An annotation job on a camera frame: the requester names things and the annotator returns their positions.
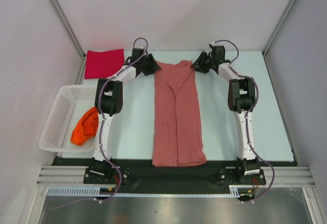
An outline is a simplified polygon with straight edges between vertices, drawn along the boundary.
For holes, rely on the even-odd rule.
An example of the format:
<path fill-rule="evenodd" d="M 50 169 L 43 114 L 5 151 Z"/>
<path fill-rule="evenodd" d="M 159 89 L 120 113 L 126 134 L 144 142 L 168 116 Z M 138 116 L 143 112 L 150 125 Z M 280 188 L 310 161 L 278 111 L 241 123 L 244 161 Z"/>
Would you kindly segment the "salmon pink t shirt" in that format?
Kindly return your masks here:
<path fill-rule="evenodd" d="M 155 119 L 152 164 L 190 167 L 207 162 L 192 62 L 160 63 L 155 73 Z"/>

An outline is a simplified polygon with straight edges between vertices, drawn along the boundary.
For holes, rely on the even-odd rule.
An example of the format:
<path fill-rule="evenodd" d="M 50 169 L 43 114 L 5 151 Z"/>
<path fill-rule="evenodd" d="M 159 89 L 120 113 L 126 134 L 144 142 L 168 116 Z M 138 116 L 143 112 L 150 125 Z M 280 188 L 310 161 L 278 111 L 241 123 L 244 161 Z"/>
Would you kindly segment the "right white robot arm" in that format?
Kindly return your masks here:
<path fill-rule="evenodd" d="M 235 59 L 225 58 L 225 47 L 213 42 L 211 51 L 202 51 L 197 60 L 191 65 L 194 71 L 209 73 L 213 70 L 228 83 L 227 104 L 233 113 L 238 132 L 239 156 L 236 163 L 236 179 L 247 184 L 254 175 L 260 173 L 258 156 L 254 153 L 252 112 L 258 103 L 258 86 L 254 79 L 237 72 L 232 67 Z"/>

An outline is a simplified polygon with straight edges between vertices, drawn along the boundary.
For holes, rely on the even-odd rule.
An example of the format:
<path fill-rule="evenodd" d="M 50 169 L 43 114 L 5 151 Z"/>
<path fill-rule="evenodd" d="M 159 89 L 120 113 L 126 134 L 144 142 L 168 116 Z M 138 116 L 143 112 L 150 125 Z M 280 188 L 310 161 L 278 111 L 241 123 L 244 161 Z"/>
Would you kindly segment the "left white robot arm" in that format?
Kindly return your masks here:
<path fill-rule="evenodd" d="M 141 73 L 148 76 L 161 70 L 147 47 L 134 47 L 131 56 L 123 66 L 112 76 L 101 78 L 97 83 L 95 108 L 98 111 L 98 129 L 95 136 L 95 150 L 93 158 L 96 161 L 108 162 L 111 153 L 107 152 L 109 132 L 113 119 L 123 107 L 124 85 L 134 80 Z"/>

